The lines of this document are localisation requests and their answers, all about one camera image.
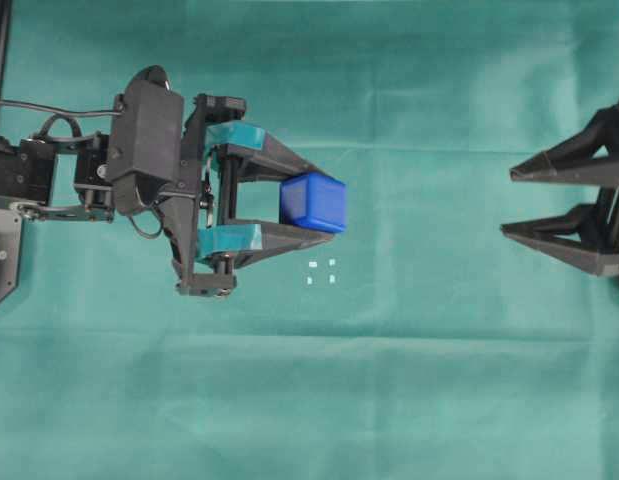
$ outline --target black cable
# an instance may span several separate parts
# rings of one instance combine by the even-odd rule
[[[151,208],[150,211],[151,213],[153,213],[154,217],[156,217],[156,219],[160,223],[160,228],[158,228],[158,231],[155,233],[147,233],[144,230],[142,230],[138,225],[136,225],[136,222],[132,216],[129,216],[127,218],[131,222],[131,225],[133,226],[134,230],[138,232],[138,235],[140,235],[142,238],[146,238],[147,240],[154,240],[158,238],[160,234],[162,233],[162,230],[164,228],[164,222],[162,220],[162,215],[160,214],[160,212],[158,212],[158,210],[155,207]]]
[[[74,138],[82,137],[82,130],[80,130],[80,125],[78,125],[78,122],[76,121],[75,118],[67,117],[65,115],[59,115],[57,113],[49,117],[45,121],[45,123],[42,124],[42,127],[40,127],[40,131],[38,132],[38,135],[41,137],[47,137],[49,130],[51,130],[51,127],[53,127],[53,124],[56,123],[56,121],[58,120],[64,120],[65,122],[69,124],[69,127],[71,127],[72,137]]]
[[[71,110],[64,110],[62,108],[48,107],[47,105],[19,102],[15,100],[0,100],[0,106],[28,108],[30,110],[38,110],[40,112],[56,113],[66,117],[115,117],[122,115],[122,110],[90,110],[86,112],[72,112]]]

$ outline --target teal tape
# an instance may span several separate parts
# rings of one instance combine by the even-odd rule
[[[232,144],[239,147],[262,150],[265,143],[264,128],[245,122],[225,122],[207,127],[205,150],[217,145]]]
[[[219,225],[198,230],[198,255],[196,262],[202,262],[216,252],[237,252],[240,250],[262,250],[260,224]]]

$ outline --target green tablecloth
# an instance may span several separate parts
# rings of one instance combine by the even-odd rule
[[[0,479],[619,479],[618,285],[498,229],[595,198],[507,169],[618,99],[619,0],[15,0],[3,97],[108,108],[151,64],[187,114],[246,98],[348,184],[349,230],[213,301],[123,218],[28,225]],[[276,218],[275,185],[241,195]]]

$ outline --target blue cube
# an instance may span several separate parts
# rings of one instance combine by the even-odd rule
[[[341,233],[347,228],[347,187],[319,173],[280,184],[280,221],[311,230]]]

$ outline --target screw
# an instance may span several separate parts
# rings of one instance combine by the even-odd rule
[[[105,175],[107,175],[107,165],[105,165],[104,163],[102,165],[99,165],[96,169],[96,173],[100,178],[104,179]]]
[[[42,220],[40,212],[33,209],[33,208],[28,208],[24,205],[20,205],[18,206],[18,212],[20,213],[20,216],[23,217],[26,220],[30,220],[30,221],[34,221],[34,220]]]

